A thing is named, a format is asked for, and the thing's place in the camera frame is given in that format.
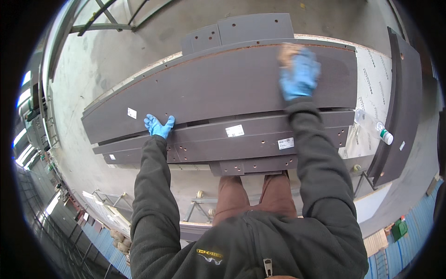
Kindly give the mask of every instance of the brown pants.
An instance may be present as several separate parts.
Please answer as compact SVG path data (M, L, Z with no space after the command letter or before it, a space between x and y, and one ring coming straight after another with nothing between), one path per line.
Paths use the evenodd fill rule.
M220 178L219 199L212 225L226 218L249 210L275 212L287 217L297 217L296 206L286 171L280 175L265 175L259 204L250 206L248 195L239 176Z

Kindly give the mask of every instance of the jacket zipper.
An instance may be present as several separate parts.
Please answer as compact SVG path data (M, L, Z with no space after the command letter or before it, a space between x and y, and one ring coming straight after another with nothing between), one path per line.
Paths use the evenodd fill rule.
M251 243L252 243L252 251L254 253L254 266L257 266L257 250L256 250L256 243L254 242L254 231L252 230L251 224L248 223L248 221L245 219L245 216L247 216L248 212L245 212L243 216L243 220L245 221L246 225L249 229L249 235L251 237ZM270 258L263 259L263 264L265 268L265 274L266 277L271 277L273 275L273 264Z
M256 250L256 243L254 242L254 231L252 230L252 226L251 224L248 223L248 221L245 219L245 217L243 217L243 220L245 221L246 225L248 226L248 230L249 230L249 235L251 238L251 243L252 243L252 251L254 253L254 266L257 266L257 250Z

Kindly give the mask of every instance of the green container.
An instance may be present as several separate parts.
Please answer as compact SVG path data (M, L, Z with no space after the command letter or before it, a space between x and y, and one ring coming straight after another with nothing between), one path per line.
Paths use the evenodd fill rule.
M406 221L401 221L398 219L395 222L395 225L392 227L392 235L395 241L398 241L402 236L407 233L407 224Z

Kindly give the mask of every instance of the barcode label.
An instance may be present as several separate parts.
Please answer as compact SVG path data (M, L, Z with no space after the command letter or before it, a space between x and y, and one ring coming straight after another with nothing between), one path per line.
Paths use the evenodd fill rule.
M293 137L285 138L283 140L278 140L277 142L279 143L279 150L294 147Z
M245 134L242 125L226 128L226 133L228 137L238 137Z
M136 119L136 110L127 108L127 115Z

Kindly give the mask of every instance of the person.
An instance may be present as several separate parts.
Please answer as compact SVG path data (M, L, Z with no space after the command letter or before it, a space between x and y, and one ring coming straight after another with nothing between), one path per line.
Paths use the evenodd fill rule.
M281 69L279 84L294 130L303 218L297 218L286 172L265 177L260 203L252 207L240 177L222 177L213 227L181 249L166 162L175 118L163 126L148 114L145 126L152 137L143 146L133 201L134 279L365 276L367 253L351 179L312 102L320 64L306 48L292 59L290 71Z

